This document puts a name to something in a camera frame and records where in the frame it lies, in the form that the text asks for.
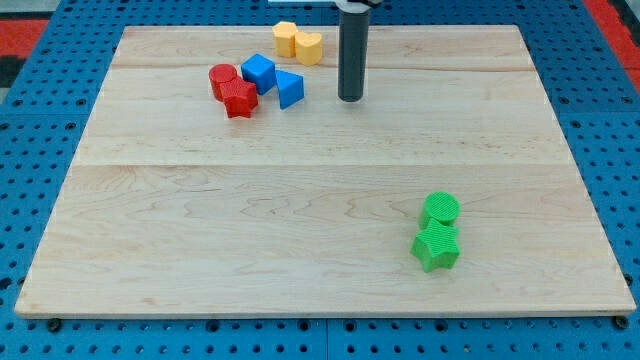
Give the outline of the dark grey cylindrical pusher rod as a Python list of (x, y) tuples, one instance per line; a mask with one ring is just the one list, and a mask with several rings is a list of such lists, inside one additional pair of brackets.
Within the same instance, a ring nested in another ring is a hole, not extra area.
[(370, 10), (339, 9), (338, 97), (357, 102), (364, 95)]

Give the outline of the grey pusher mount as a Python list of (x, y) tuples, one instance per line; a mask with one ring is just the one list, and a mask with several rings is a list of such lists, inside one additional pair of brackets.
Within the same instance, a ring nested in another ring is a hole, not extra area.
[(379, 7), (383, 0), (335, 0), (334, 3), (343, 12), (367, 12)]

